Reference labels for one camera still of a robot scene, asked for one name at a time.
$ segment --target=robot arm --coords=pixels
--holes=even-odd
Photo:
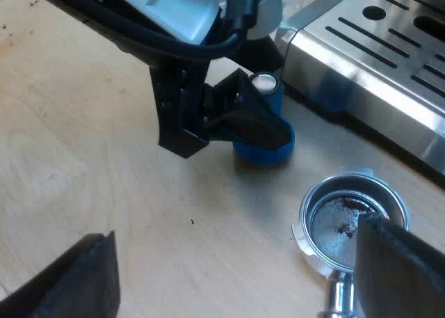
[[[159,145],[186,158],[212,140],[266,150],[290,141],[289,126],[241,70],[214,88],[204,84],[215,58],[253,72],[282,66],[267,36],[281,20],[281,0],[49,1],[150,66]]]

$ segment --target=white plastic part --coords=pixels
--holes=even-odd
[[[220,0],[125,0],[178,40],[200,45],[216,16]]]

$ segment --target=blue container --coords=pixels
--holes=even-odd
[[[284,86],[273,74],[260,72],[252,75],[250,80],[270,105],[272,111],[281,116]],[[274,166],[286,161],[293,152],[295,132],[291,124],[284,120],[291,130],[291,141],[275,151],[265,150],[257,146],[234,142],[234,149],[240,158],[258,166]]]

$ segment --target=black cable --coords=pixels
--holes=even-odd
[[[91,20],[104,25],[153,51],[190,61],[210,61],[229,56],[244,42],[247,31],[237,29],[228,39],[217,45],[192,45],[157,33],[127,19],[94,0],[61,0],[75,10],[85,13]]]

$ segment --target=black object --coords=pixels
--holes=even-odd
[[[187,158],[209,141],[277,150],[291,140],[289,126],[272,112],[245,72],[239,69],[212,88],[204,85],[208,66],[184,63],[150,69],[160,146]]]
[[[257,40],[246,40],[238,50],[228,57],[253,73],[273,72],[284,65],[284,57],[270,36]]]
[[[359,218],[355,280],[366,318],[445,316],[445,255],[385,218]]]
[[[0,302],[0,317],[114,318],[119,304],[114,232],[89,234]]]
[[[123,0],[49,1],[150,65],[159,145],[189,157],[214,139],[254,143],[267,150],[290,141],[287,124],[261,101],[253,86],[247,86],[249,81],[241,71],[237,75],[242,77],[221,83],[230,93],[204,85],[214,58],[232,56],[254,72],[272,72],[284,63],[270,38],[243,45],[247,30],[257,22],[258,0],[227,0],[226,18],[216,18],[202,45],[175,40]],[[242,109],[235,103],[237,94],[238,100],[249,100]]]

